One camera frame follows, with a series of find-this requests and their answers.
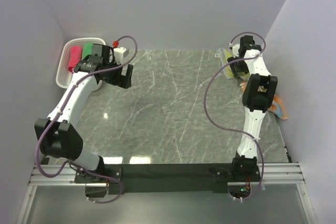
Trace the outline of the grey yellow frog towel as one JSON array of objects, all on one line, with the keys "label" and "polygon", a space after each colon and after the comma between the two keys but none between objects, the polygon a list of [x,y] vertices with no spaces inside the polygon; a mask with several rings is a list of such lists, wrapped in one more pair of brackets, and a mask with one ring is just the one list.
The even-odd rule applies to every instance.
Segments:
[{"label": "grey yellow frog towel", "polygon": [[[232,57],[232,54],[224,48],[219,48],[218,53],[219,53],[222,66],[228,64],[229,59]],[[244,80],[245,78],[244,73],[239,73],[233,64],[230,64],[226,68],[224,68],[223,74],[228,80],[233,79],[233,78],[240,78]]]}]

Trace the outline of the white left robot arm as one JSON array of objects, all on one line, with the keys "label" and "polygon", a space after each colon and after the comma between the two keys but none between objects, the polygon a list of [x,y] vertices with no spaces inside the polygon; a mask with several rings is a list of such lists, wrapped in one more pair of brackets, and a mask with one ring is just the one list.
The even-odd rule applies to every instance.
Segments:
[{"label": "white left robot arm", "polygon": [[38,138],[35,159],[43,176],[53,178],[60,171],[45,172],[40,164],[40,154],[64,159],[66,164],[86,171],[94,183],[104,180],[103,158],[84,148],[76,125],[86,100],[99,82],[123,89],[131,86],[133,65],[124,61],[128,54],[128,49],[120,47],[118,41],[112,46],[93,44],[91,53],[76,64],[72,81],[58,105],[45,119],[37,119],[34,125]]}]

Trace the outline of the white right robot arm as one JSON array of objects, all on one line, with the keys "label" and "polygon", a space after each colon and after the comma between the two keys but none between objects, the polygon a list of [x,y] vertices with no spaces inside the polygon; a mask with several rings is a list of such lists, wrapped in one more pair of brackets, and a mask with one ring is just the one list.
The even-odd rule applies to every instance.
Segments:
[{"label": "white right robot arm", "polygon": [[278,78],[267,69],[263,59],[266,42],[258,36],[263,45],[256,44],[253,32],[240,33],[238,44],[229,44],[232,54],[227,59],[234,77],[248,74],[247,85],[243,91],[242,104],[245,107],[245,124],[241,143],[232,162],[231,176],[238,182],[259,175],[257,156],[261,125],[275,96]]}]

